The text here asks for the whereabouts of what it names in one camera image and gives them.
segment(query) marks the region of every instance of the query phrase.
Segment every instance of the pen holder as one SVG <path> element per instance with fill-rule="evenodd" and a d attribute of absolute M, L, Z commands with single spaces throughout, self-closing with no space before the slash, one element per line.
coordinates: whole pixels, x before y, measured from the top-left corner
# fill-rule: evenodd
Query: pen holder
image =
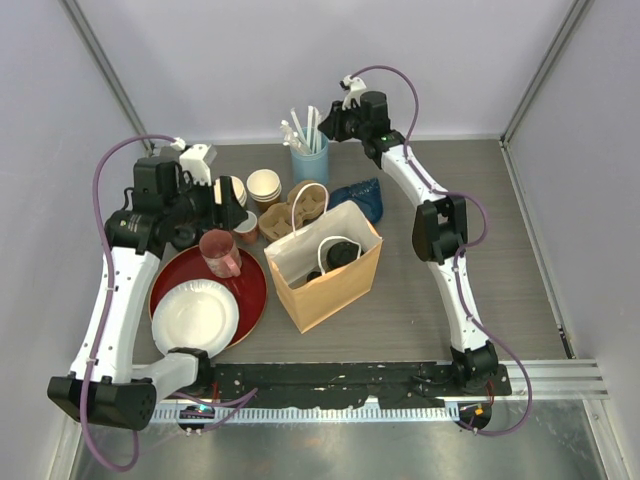
<path fill-rule="evenodd" d="M 320 152 L 303 155 L 291 149 L 291 165 L 293 167 L 293 183 L 296 185 L 304 180 L 326 185 L 329 183 L 329 139 L 323 134 Z"/>

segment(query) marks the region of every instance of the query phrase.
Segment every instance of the round red tray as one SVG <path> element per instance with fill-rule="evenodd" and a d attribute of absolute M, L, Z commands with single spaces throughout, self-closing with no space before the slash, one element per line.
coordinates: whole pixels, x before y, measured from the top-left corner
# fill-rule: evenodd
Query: round red tray
<path fill-rule="evenodd" d="M 238 302 L 238 329 L 227 348 L 243 340 L 258 324 L 264 312 L 267 304 L 267 280 L 262 267 L 250 253 L 240 249 L 240 257 L 242 273 L 239 277 L 218 278 L 207 267 L 197 246 L 179 253 L 162 269 L 151 288 L 149 314 L 152 321 L 158 303 L 169 290 L 189 280 L 204 278 L 227 287 Z"/>

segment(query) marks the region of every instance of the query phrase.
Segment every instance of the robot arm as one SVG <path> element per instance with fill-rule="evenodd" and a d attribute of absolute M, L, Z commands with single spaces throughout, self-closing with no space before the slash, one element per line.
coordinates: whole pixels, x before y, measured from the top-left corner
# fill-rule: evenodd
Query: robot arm
<path fill-rule="evenodd" d="M 214 201 L 209 164 L 215 150 L 194 145 L 184 152 L 162 149 L 133 169 L 132 208 L 114 212 L 105 223 L 115 268 L 115 286 L 91 374 L 90 423 L 142 430 L 155 404 L 173 392 L 191 387 L 195 393 L 211 382 L 207 352 L 175 348 L 151 365 L 134 370 L 133 345 L 145 298 L 167 242 L 184 225 L 230 230 L 247 218 L 235 198 L 230 177 L 220 178 L 221 203 Z M 107 265 L 85 339 L 65 377 L 52 377 L 47 394 L 78 419 L 80 387 L 96 338 L 107 293 Z"/>
<path fill-rule="evenodd" d="M 467 213 L 464 198 L 447 191 L 414 157 L 404 137 L 391 129 L 386 95 L 367 91 L 359 78 L 346 77 L 345 100 L 333 102 L 319 129 L 331 140 L 361 141 L 365 155 L 393 178 L 416 209 L 412 243 L 420 260 L 427 262 L 444 301 L 451 332 L 451 353 L 456 380 L 469 388 L 484 386 L 496 373 L 498 358 L 487 336 L 467 318 L 460 295 L 475 318 L 478 316 L 466 258 L 460 257 L 460 291 L 454 274 L 454 256 L 467 243 Z"/>

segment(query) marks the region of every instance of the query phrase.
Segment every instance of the white bracket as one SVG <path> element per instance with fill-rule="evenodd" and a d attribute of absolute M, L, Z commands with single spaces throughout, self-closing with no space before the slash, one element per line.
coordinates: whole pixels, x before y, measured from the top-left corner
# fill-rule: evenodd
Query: white bracket
<path fill-rule="evenodd" d="M 210 165 L 216 158 L 215 147 L 198 143 L 180 155 L 182 170 L 191 173 L 193 181 L 200 185 L 211 186 Z"/>
<path fill-rule="evenodd" d="M 342 102 L 342 109 L 348 110 L 351 108 L 352 100 L 355 100 L 360 105 L 360 96 L 367 91 L 367 86 L 364 84 L 360 77 L 350 77 L 347 75 L 342 79 L 342 83 L 349 89 L 349 93 L 344 97 Z"/>

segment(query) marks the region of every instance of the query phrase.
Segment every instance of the paper bag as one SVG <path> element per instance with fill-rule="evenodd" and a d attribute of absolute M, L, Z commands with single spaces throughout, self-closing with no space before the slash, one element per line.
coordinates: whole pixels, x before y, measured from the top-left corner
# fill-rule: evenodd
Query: paper bag
<path fill-rule="evenodd" d="M 318 250 L 325 239 L 336 236 L 359 244 L 364 253 L 324 273 L 326 265 L 318 265 L 318 258 L 326 262 L 327 250 L 340 240 L 325 241 L 320 255 Z M 382 238 L 358 206 L 347 201 L 265 249 L 278 297 L 301 333 L 371 290 L 381 248 Z M 324 274 L 307 282 L 314 270 Z"/>

